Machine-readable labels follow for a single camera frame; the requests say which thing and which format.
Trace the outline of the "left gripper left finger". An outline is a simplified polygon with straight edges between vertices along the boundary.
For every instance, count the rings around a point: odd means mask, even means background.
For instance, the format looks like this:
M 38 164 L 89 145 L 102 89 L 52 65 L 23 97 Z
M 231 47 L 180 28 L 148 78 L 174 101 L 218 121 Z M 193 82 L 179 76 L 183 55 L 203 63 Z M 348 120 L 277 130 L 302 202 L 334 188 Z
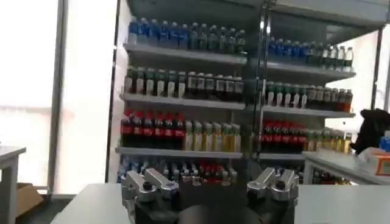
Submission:
M 179 184 L 163 176 L 154 168 L 148 168 L 144 175 L 134 170 L 121 177 L 123 200 L 139 199 L 141 202 L 155 201 L 157 196 L 170 200 L 179 192 Z

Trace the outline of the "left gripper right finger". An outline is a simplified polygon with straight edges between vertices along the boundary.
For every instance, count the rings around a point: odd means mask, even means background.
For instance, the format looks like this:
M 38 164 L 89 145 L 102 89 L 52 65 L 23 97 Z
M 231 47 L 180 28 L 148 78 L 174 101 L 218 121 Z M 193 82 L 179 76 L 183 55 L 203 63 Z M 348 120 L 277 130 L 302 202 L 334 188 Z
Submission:
M 255 180 L 247 183 L 247 193 L 256 199 L 295 200 L 299 195 L 299 176 L 293 170 L 285 169 L 278 174 L 275 168 L 267 167 Z

